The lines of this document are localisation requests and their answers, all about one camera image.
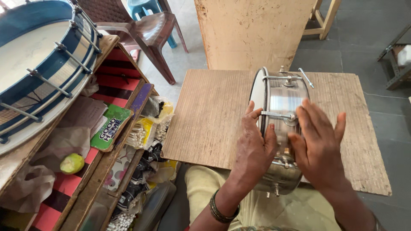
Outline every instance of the snare drum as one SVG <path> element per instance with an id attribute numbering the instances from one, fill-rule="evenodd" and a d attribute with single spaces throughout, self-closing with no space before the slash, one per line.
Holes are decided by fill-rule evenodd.
<path id="1" fill-rule="evenodd" d="M 82 9 L 65 0 L 29 2 L 0 14 L 0 143 L 64 111 L 46 116 L 84 87 L 101 52 L 100 37 Z"/>
<path id="2" fill-rule="evenodd" d="M 256 73 L 250 100 L 254 101 L 255 109 L 263 108 L 257 126 L 264 137 L 267 126 L 274 124 L 278 143 L 275 159 L 255 187 L 256 190 L 279 196 L 290 193 L 298 186 L 302 174 L 296 166 L 287 132 L 301 134 L 296 108 L 308 97 L 307 85 L 297 74 L 268 72 L 265 67 Z"/>

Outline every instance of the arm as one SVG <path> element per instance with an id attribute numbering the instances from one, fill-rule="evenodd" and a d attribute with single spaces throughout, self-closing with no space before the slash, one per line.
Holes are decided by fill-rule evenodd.
<path id="1" fill-rule="evenodd" d="M 347 231 L 374 230 L 373 213 L 359 199 L 345 178 L 340 143 L 345 131 L 345 113 L 337 116 L 335 129 L 325 113 L 308 99 L 297 108 L 302 134 L 289 133 L 296 161 L 304 176 L 334 209 L 335 218 Z"/>
<path id="2" fill-rule="evenodd" d="M 242 135 L 237 141 L 236 163 L 227 181 L 215 196 L 215 205 L 226 217 L 234 215 L 240 201 L 254 188 L 275 156 L 277 137 L 274 125 L 267 129 L 265 138 L 256 125 L 262 109 L 254 109 L 250 101 L 241 121 Z M 207 205 L 190 226 L 190 231 L 226 231 L 230 223 L 217 221 Z"/>

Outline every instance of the beige pants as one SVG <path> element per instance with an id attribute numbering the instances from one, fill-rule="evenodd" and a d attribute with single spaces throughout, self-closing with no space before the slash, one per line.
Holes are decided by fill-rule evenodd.
<path id="1" fill-rule="evenodd" d="M 207 206 L 211 196 L 226 181 L 228 170 L 192 166 L 185 174 L 190 203 L 190 224 Z M 240 203 L 240 213 L 229 230 L 244 226 L 277 226 L 300 231 L 333 231 L 341 229 L 334 211 L 316 190 L 297 188 L 289 195 L 270 198 L 266 192 L 251 191 Z"/>

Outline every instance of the hand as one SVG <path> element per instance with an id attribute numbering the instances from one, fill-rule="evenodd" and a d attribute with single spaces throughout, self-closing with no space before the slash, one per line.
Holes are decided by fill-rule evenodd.
<path id="1" fill-rule="evenodd" d="M 321 193 L 344 191 L 349 182 L 345 179 L 340 143 L 345 131 L 346 114 L 338 114 L 334 129 L 325 113 L 308 99 L 303 100 L 296 113 L 305 140 L 296 133 L 289 133 L 288 136 L 298 167 Z"/>
<path id="2" fill-rule="evenodd" d="M 237 141 L 236 163 L 229 176 L 245 194 L 248 194 L 266 173 L 277 147 L 274 124 L 267 127 L 263 138 L 256 125 L 263 109 L 253 110 L 254 102 L 250 101 L 241 120 L 242 134 Z"/>

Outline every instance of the plastic chair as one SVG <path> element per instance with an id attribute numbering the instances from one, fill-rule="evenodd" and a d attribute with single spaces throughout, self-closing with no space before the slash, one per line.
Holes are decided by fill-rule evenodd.
<path id="1" fill-rule="evenodd" d="M 150 9 L 153 14 L 157 14 L 163 12 L 163 9 L 158 4 L 157 0 L 127 0 L 127 8 L 131 15 L 131 18 L 135 21 L 138 20 L 136 14 L 139 15 L 140 18 L 149 15 L 148 10 Z M 171 48 L 176 48 L 177 44 L 174 41 L 172 35 L 169 36 L 167 40 Z"/>
<path id="2" fill-rule="evenodd" d="M 175 84 L 175 79 L 161 52 L 175 28 L 185 52 L 188 53 L 174 14 L 164 11 L 134 21 L 121 0 L 80 0 L 79 5 L 93 22 L 101 22 L 96 23 L 98 30 L 118 35 L 120 43 L 128 52 L 141 48 L 167 82 L 170 85 Z"/>

